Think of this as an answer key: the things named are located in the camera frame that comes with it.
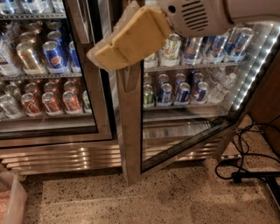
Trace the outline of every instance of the pepsi can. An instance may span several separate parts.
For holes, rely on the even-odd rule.
[[[71,59],[73,62],[73,66],[80,67],[80,62],[79,62],[78,55],[77,55],[73,41],[71,41],[69,44],[69,52],[70,52],[70,56],[71,56]]]
[[[181,83],[178,86],[178,91],[176,93],[175,101],[176,102],[188,102],[190,92],[191,92],[190,85],[185,82]]]
[[[172,85],[165,83],[161,86],[158,92],[157,102],[169,103],[172,100]]]
[[[67,66],[67,59],[57,42],[45,42],[43,44],[43,52],[51,68],[62,68]]]

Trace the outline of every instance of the soda bottle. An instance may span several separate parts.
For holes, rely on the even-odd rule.
[[[236,74],[231,73],[221,78],[218,85],[213,89],[209,95],[208,102],[220,103],[223,101],[228,91],[235,85]]]

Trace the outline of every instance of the refrigerator shelf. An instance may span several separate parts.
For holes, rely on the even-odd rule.
[[[63,73],[63,74],[45,74],[45,75],[20,75],[18,77],[1,76],[0,81],[18,81],[18,80],[37,80],[37,79],[59,79],[68,77],[81,77],[81,73]]]
[[[183,66],[157,66],[152,68],[145,68],[145,73],[151,73],[151,72],[163,72],[163,71],[171,71],[171,70],[183,70],[183,69],[195,69],[195,68],[204,68],[204,67],[220,67],[220,66],[237,66],[244,64],[245,61],[238,61],[238,62],[222,62],[222,63],[216,63],[216,64],[198,64],[193,66],[183,65]]]
[[[46,14],[13,14],[9,16],[0,15],[0,20],[27,20],[27,19],[52,19],[67,18],[64,13],[46,13]]]

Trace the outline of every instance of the door handle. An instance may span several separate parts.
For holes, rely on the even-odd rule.
[[[93,42],[93,32],[90,20],[88,1],[83,0],[67,0],[70,10],[70,16],[73,20],[80,42],[89,44]]]

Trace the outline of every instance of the beverage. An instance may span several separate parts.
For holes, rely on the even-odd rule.
[[[182,47],[184,58],[195,60],[199,57],[202,38],[186,38]]]
[[[53,8],[57,13],[65,13],[64,5],[62,0],[52,0]]]
[[[0,0],[0,14],[11,15],[15,13],[22,13],[15,0]]]
[[[213,89],[209,95],[209,102],[220,103],[224,100],[225,95],[235,85],[236,74],[231,73],[230,75],[224,76],[218,85]]]
[[[23,94],[21,97],[21,102],[24,105],[26,112],[30,115],[37,115],[43,112],[38,97],[34,94]]]
[[[80,62],[79,62],[78,55],[77,55],[77,52],[76,52],[73,41],[71,41],[70,44],[69,44],[69,53],[70,53],[70,57],[71,57],[72,62],[73,62],[73,66],[74,67],[80,67]]]
[[[207,100],[207,93],[209,86],[206,82],[201,81],[198,86],[192,91],[191,102],[192,104],[205,103]]]
[[[172,85],[165,83],[158,92],[157,102],[170,103],[172,101]]]
[[[45,110],[49,113],[57,113],[62,110],[58,97],[53,93],[45,93],[42,95],[42,102]]]
[[[219,58],[222,56],[222,51],[224,50],[224,46],[227,43],[228,32],[224,33],[220,36],[215,36],[212,39],[212,44],[206,51],[206,56],[208,58]]]
[[[191,87],[192,87],[192,91],[194,91],[197,86],[199,85],[199,83],[201,81],[203,81],[204,75],[202,73],[195,73],[192,77],[192,83],[191,83]]]
[[[91,107],[90,107],[90,101],[88,99],[88,92],[87,91],[84,91],[83,94],[82,94],[82,100],[84,102],[84,108],[85,110],[91,110]]]
[[[233,46],[228,54],[231,56],[242,56],[254,34],[254,31],[250,28],[241,28],[237,32]]]
[[[178,86],[178,90],[175,97],[175,102],[188,102],[189,94],[191,93],[191,87],[189,84],[182,82]]]
[[[20,0],[21,5],[24,8],[25,13],[28,14],[41,14],[51,13],[51,5],[48,0]]]
[[[175,76],[175,90],[174,90],[174,94],[177,93],[177,90],[179,88],[179,85],[183,82],[186,82],[186,76],[183,73],[178,73]]]
[[[181,47],[181,37],[175,33],[171,34],[165,41],[163,48],[163,57],[166,60],[176,60],[179,56],[179,50]]]
[[[24,67],[26,69],[34,70],[32,75],[41,75],[46,73],[40,54],[35,51],[34,45],[28,43],[19,44],[17,46],[17,55],[24,63]]]
[[[67,111],[74,112],[81,109],[77,94],[72,91],[67,91],[62,95]]]
[[[47,41],[43,44],[43,53],[51,68],[62,68],[67,66],[67,59],[55,41]]]
[[[146,84],[143,86],[143,106],[148,106],[154,103],[154,93],[152,86]]]
[[[7,95],[11,95],[11,96],[15,97],[15,99],[20,102],[20,98],[21,98],[20,87],[10,84],[10,85],[5,87],[5,93]]]
[[[167,74],[162,73],[157,78],[157,93],[160,91],[161,86],[169,82],[169,77]]]
[[[149,76],[148,73],[146,73],[146,74],[143,76],[143,84],[144,84],[144,85],[152,85],[152,78]]]
[[[0,106],[6,112],[7,116],[18,118],[22,116],[22,111],[18,102],[9,94],[5,94],[0,97]]]
[[[226,75],[226,67],[225,66],[219,66],[216,67],[215,70],[213,70],[212,74],[210,75],[210,81],[213,84],[218,84],[223,76]]]

